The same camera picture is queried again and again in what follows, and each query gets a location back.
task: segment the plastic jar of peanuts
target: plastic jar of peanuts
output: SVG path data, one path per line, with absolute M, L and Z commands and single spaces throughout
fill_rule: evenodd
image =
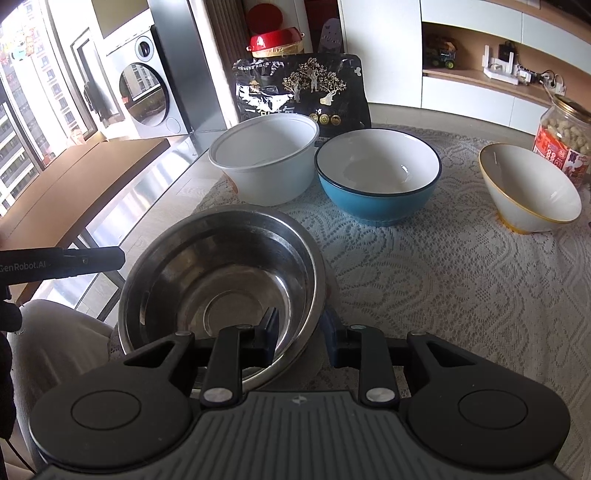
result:
M 560 168 L 579 188 L 591 163 L 591 113 L 554 95 L 552 106 L 542 115 L 534 152 Z

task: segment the ribbed gray plate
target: ribbed gray plate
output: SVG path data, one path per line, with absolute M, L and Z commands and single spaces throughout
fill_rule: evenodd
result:
M 47 480 L 106 475 L 51 466 Z M 389 411 L 348 392 L 251 392 L 239 407 L 205 413 L 172 454 L 113 480 L 564 480 L 550 465 L 510 474 L 474 473 L 431 457 Z

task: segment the black package with tree design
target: black package with tree design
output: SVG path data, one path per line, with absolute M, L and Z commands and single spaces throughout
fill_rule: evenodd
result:
M 233 67 L 240 120 L 300 113 L 318 122 L 317 145 L 371 128 L 357 55 L 317 53 L 242 59 Z

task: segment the metal basin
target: metal basin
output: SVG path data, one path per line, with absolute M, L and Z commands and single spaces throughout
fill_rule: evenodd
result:
M 277 307 L 275 358 L 243 371 L 248 391 L 298 358 L 325 296 L 320 250 L 293 218 L 250 205 L 217 207 L 172 226 L 140 256 L 121 295 L 119 337 L 129 353 L 179 330 L 206 338 L 226 326 L 257 325 Z

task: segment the white drawer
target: white drawer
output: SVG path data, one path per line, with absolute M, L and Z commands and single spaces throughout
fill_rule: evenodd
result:
M 522 43 L 591 74 L 591 45 L 559 27 L 524 14 Z
M 423 78 L 422 107 L 509 126 L 515 98 L 474 85 Z
M 370 103 L 421 106 L 419 0 L 340 0 L 345 52 L 361 58 Z
M 522 13 L 484 0 L 421 0 L 424 22 L 469 28 L 521 42 Z
M 509 126 L 522 132 L 535 135 L 540 125 L 540 117 L 548 109 L 546 106 L 516 98 Z

